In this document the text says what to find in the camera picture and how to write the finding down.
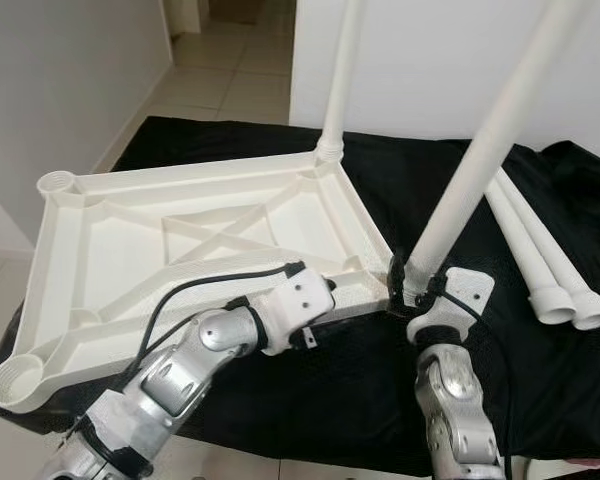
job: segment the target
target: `tiled floor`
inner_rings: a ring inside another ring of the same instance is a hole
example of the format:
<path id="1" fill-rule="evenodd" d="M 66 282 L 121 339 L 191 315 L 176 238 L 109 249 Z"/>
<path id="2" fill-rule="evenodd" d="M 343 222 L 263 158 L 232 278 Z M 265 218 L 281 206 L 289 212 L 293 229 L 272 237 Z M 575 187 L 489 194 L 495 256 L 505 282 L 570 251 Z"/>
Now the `tiled floor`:
<path id="1" fill-rule="evenodd" d="M 294 3 L 267 0 L 256 25 L 212 23 L 180 36 L 176 69 L 148 115 L 287 124 Z"/>
<path id="2" fill-rule="evenodd" d="M 293 53 L 293 0 L 267 0 L 255 26 L 211 24 L 174 45 L 176 70 L 157 92 L 147 115 L 192 120 L 287 124 Z M 24 297 L 29 263 L 0 259 L 0 338 Z M 54 451 L 59 435 L 45 437 L 0 420 L 0 478 L 26 479 Z M 5 458 L 17 452 L 17 461 Z M 547 478 L 558 467 L 547 467 Z M 368 470 L 258 457 L 174 437 L 156 462 L 158 480 L 390 480 Z"/>

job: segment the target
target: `doorway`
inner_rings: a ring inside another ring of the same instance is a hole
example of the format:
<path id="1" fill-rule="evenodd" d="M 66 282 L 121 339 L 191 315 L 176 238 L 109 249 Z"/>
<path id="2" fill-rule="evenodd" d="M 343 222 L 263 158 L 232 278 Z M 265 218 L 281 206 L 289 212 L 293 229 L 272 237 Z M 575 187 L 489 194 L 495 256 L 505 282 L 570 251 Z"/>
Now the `doorway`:
<path id="1" fill-rule="evenodd" d="M 288 124 L 296 0 L 164 0 L 175 64 L 151 115 Z"/>

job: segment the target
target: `black cloth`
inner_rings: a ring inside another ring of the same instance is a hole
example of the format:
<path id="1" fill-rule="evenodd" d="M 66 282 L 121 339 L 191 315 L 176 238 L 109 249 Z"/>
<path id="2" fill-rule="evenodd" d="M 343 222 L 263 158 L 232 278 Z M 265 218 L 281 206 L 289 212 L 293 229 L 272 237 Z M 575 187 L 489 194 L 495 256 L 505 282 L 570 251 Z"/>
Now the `black cloth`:
<path id="1" fill-rule="evenodd" d="M 318 136 L 312 129 L 151 117 L 116 170 L 302 152 Z M 343 166 L 392 249 L 411 251 L 467 145 L 345 135 Z M 504 167 L 600 293 L 600 159 L 561 142 L 542 152 L 515 146 Z M 466 346 L 503 453 L 600 457 L 600 329 L 580 332 L 536 320 L 484 200 L 449 263 L 496 280 L 483 315 L 490 329 L 476 324 Z M 11 351 L 18 322 L 16 315 L 0 361 Z M 423 419 L 413 395 L 415 358 L 404 321 L 386 313 L 358 317 L 314 350 L 231 362 L 180 433 L 270 457 L 428 475 Z M 109 381 L 65 388 L 29 414 L 0 415 L 40 432 L 61 430 Z"/>

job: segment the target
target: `white plastic pipe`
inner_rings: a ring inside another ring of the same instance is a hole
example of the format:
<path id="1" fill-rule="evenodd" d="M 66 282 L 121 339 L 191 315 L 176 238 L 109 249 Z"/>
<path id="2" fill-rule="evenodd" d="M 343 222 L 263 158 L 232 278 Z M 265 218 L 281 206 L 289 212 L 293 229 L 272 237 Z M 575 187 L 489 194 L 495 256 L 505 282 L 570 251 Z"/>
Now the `white plastic pipe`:
<path id="1" fill-rule="evenodd" d="M 316 158 L 323 162 L 339 162 L 344 155 L 344 114 L 351 90 L 366 0 L 346 0 L 345 3 L 327 112 L 322 136 L 316 146 Z"/>
<path id="2" fill-rule="evenodd" d="M 600 295 L 589 288 L 551 232 L 538 218 L 504 170 L 498 171 L 495 180 L 524 224 L 558 284 L 571 295 L 576 308 L 573 326 L 579 330 L 600 327 Z"/>
<path id="3" fill-rule="evenodd" d="M 404 301 L 413 305 L 460 236 L 529 116 L 552 63 L 592 0 L 552 0 L 405 265 Z"/>
<path id="4" fill-rule="evenodd" d="M 498 182 L 491 182 L 485 195 L 529 288 L 529 302 L 538 320 L 555 325 L 573 319 L 575 307 L 569 293 L 556 282 Z"/>

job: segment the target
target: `wall baseboard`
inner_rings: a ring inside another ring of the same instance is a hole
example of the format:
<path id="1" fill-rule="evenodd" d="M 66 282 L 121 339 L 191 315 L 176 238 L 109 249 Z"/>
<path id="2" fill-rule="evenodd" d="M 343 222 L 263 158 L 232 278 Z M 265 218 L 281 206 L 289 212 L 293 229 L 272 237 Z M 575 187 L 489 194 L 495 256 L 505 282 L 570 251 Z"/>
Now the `wall baseboard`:
<path id="1" fill-rule="evenodd" d="M 136 112 L 129 117 L 129 119 L 122 126 L 120 131 L 116 134 L 113 141 L 105 150 L 104 155 L 98 161 L 96 166 L 91 170 L 91 173 L 107 173 L 111 171 L 113 166 L 116 164 L 124 149 L 127 148 L 127 145 L 133 138 L 133 136 L 144 122 L 145 118 L 147 118 L 147 112 L 149 111 L 149 107 L 154 103 L 156 95 L 162 86 L 162 83 L 166 80 L 166 78 L 171 75 L 173 72 L 174 66 L 173 63 L 170 64 L 164 72 L 158 75 L 158 78 L 153 82 L 153 85 L 149 89 L 144 100 L 140 103 L 140 106 L 136 110 Z"/>
<path id="2" fill-rule="evenodd" d="M 9 250 L 0 248 L 0 258 L 4 258 L 5 260 L 31 261 L 33 259 L 33 252 L 33 250 Z"/>
<path id="3" fill-rule="evenodd" d="M 167 15 L 167 2 L 169 0 L 160 0 L 160 18 L 162 20 L 162 29 L 164 30 L 164 46 L 169 54 L 169 62 L 174 65 L 173 62 L 173 48 L 171 46 L 171 31 L 169 30 L 169 18 Z"/>

